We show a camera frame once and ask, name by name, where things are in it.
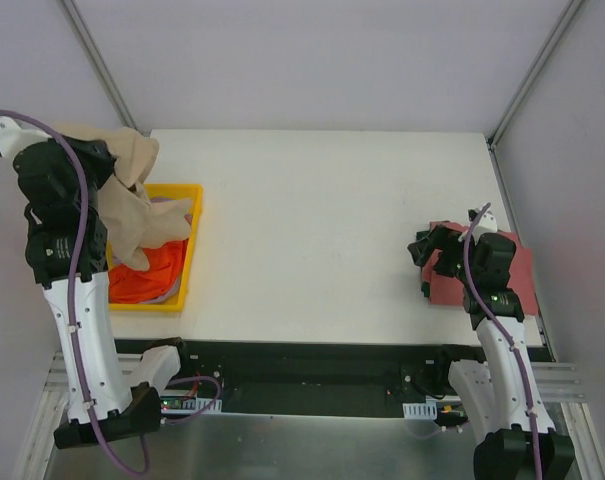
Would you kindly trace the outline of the beige t shirt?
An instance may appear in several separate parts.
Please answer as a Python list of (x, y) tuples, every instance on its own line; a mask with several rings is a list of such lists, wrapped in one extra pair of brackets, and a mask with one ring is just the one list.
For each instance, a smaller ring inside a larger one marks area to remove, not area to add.
[(115, 257), (134, 270), (147, 270), (149, 262), (143, 250), (152, 201), (144, 182), (155, 165), (158, 141), (128, 127), (108, 130), (58, 123), (56, 128), (75, 139), (106, 142), (116, 161), (113, 175), (98, 192), (99, 216), (108, 230)]

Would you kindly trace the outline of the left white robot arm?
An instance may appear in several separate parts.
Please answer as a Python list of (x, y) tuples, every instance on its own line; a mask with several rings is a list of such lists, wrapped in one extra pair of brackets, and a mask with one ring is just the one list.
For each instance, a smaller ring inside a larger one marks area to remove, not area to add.
[(126, 377), (108, 305), (107, 228), (98, 190), (115, 160), (101, 141), (50, 138), (16, 154), (13, 168), (28, 203), (26, 261), (56, 322), (69, 391), (60, 450), (141, 437), (161, 426), (160, 394), (186, 387), (192, 363), (180, 341), (154, 345)]

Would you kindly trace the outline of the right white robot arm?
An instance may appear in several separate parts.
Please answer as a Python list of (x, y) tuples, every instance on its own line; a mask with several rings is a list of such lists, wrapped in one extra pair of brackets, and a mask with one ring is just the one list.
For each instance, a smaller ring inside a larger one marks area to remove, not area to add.
[(457, 393), (473, 429), (477, 479), (565, 479), (575, 461), (571, 438), (557, 431), (534, 379), (524, 312), (509, 287), (516, 243), (500, 232), (467, 238), (436, 224), (407, 247), (413, 263), (458, 280), (485, 359), (447, 360), (434, 387)]

